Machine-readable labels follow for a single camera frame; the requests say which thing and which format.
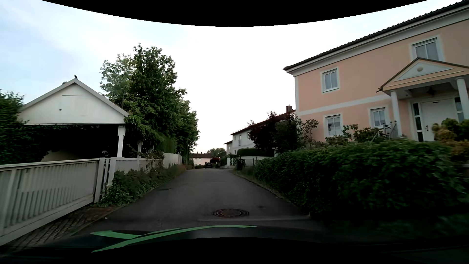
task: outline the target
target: window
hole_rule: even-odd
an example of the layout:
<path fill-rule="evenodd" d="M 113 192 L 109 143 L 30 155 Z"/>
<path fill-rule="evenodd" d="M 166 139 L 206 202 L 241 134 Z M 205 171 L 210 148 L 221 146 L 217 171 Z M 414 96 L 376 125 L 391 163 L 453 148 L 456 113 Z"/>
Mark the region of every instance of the window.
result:
<path fill-rule="evenodd" d="M 423 142 L 424 132 L 422 130 L 422 123 L 420 122 L 420 110 L 418 108 L 418 103 L 413 104 L 412 108 L 414 110 L 414 117 L 415 117 L 416 129 L 417 129 L 418 142 Z"/>
<path fill-rule="evenodd" d="M 337 69 L 333 69 L 323 73 L 323 92 L 335 90 L 339 88 L 339 82 L 337 78 Z"/>
<path fill-rule="evenodd" d="M 415 49 L 417 57 L 439 60 L 438 49 L 437 49 L 437 38 L 419 42 L 412 45 Z"/>
<path fill-rule="evenodd" d="M 371 123 L 373 127 L 383 128 L 386 124 L 385 108 L 371 110 Z"/>
<path fill-rule="evenodd" d="M 462 111 L 461 98 L 456 97 L 454 99 L 454 102 L 456 102 L 456 111 L 458 113 L 458 120 L 459 120 L 459 123 L 460 123 L 464 120 L 464 113 Z"/>
<path fill-rule="evenodd" d="M 340 124 L 340 115 L 326 117 L 326 123 L 328 126 L 328 136 L 342 134 L 342 125 Z"/>

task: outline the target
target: green hedge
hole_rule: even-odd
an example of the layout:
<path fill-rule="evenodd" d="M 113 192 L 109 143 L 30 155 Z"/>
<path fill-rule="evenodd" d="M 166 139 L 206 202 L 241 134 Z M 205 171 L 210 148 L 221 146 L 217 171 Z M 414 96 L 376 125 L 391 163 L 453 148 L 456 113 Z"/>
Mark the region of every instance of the green hedge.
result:
<path fill-rule="evenodd" d="M 273 149 L 259 149 L 259 148 L 240 148 L 238 149 L 239 156 L 262 156 L 262 157 L 273 157 L 274 150 Z"/>
<path fill-rule="evenodd" d="M 150 172 L 130 170 L 127 173 L 116 171 L 113 184 L 99 202 L 99 206 L 127 205 L 143 197 L 149 190 L 174 179 L 185 170 L 182 165 L 168 169 L 151 169 Z"/>
<path fill-rule="evenodd" d="M 263 159 L 254 177 L 322 219 L 467 210 L 468 183 L 450 152 L 439 142 L 353 143 Z"/>

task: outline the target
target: fence post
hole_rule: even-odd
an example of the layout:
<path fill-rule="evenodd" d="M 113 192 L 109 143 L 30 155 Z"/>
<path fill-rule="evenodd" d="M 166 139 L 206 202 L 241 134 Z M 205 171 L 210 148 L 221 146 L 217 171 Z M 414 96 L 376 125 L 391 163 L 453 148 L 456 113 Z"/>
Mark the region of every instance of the fence post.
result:
<path fill-rule="evenodd" d="M 5 220 L 7 218 L 8 205 L 10 204 L 11 192 L 13 191 L 13 182 L 15 181 L 16 169 L 12 169 L 10 178 L 8 179 L 7 191 L 4 193 L 0 201 L 4 201 L 3 207 L 0 207 L 0 236 L 3 235 L 5 230 Z"/>
<path fill-rule="evenodd" d="M 99 158 L 98 170 L 96 172 L 96 188 L 94 190 L 94 202 L 99 202 L 99 196 L 101 195 L 101 186 L 104 180 L 104 165 L 106 158 Z"/>
<path fill-rule="evenodd" d="M 116 162 L 117 158 L 109 159 L 109 177 L 107 178 L 107 186 L 111 186 L 113 184 L 114 173 L 116 172 Z"/>

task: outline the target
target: gable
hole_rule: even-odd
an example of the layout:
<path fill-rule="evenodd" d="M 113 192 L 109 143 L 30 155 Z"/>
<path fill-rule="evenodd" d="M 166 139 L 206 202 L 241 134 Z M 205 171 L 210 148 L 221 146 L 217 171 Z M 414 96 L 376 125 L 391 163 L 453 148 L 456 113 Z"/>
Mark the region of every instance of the gable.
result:
<path fill-rule="evenodd" d="M 446 70 L 453 70 L 454 68 L 445 65 L 430 64 L 427 62 L 416 62 L 413 66 L 409 67 L 407 71 L 403 72 L 396 80 L 405 80 L 413 77 L 423 76 L 427 74 L 442 72 Z"/>
<path fill-rule="evenodd" d="M 383 84 L 381 90 L 387 91 L 431 81 L 443 81 L 467 74 L 469 74 L 469 66 L 416 58 Z"/>
<path fill-rule="evenodd" d="M 127 112 L 104 96 L 75 81 L 64 85 L 26 104 L 19 117 L 28 124 L 124 124 Z"/>

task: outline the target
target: road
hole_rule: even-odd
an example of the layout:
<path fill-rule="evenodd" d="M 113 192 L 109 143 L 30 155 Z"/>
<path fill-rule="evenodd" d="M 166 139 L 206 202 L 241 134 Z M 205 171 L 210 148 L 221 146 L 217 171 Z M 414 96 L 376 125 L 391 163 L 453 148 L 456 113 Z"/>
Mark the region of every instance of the road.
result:
<path fill-rule="evenodd" d="M 228 208 L 246 210 L 249 215 L 227 219 L 213 214 L 215 210 Z M 316 230 L 320 242 L 362 241 L 356 235 L 344 237 L 332 234 L 320 222 L 309 220 L 291 203 L 227 170 L 219 169 L 185 171 L 78 234 L 104 230 L 158 231 L 204 225 L 303 228 Z M 368 239 L 380 240 L 375 236 Z"/>

